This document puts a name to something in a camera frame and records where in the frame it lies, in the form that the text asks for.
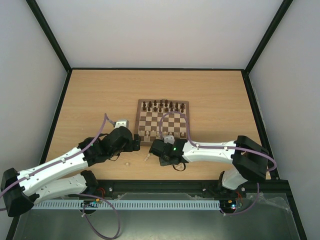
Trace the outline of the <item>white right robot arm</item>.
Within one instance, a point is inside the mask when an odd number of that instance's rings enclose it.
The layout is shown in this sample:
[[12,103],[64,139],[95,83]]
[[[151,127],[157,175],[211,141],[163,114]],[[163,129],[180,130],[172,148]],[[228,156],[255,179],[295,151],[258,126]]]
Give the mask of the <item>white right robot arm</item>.
[[218,191],[224,196],[229,196],[246,182],[262,183],[267,176],[267,150],[244,135],[220,143],[193,142],[188,139],[172,141],[167,136],[155,139],[148,154],[158,157],[163,167],[194,162],[232,165],[222,172],[218,183]]

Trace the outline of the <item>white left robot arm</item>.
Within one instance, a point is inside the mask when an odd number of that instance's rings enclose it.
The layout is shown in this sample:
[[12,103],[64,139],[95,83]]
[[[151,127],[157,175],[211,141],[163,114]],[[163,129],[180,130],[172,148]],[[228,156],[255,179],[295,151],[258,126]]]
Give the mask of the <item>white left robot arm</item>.
[[6,170],[0,196],[7,215],[20,216],[40,202],[64,195],[92,195],[98,181],[87,168],[118,157],[122,152],[139,151],[140,142],[138,134],[120,126],[110,133],[88,137],[69,152],[44,164],[21,171]]

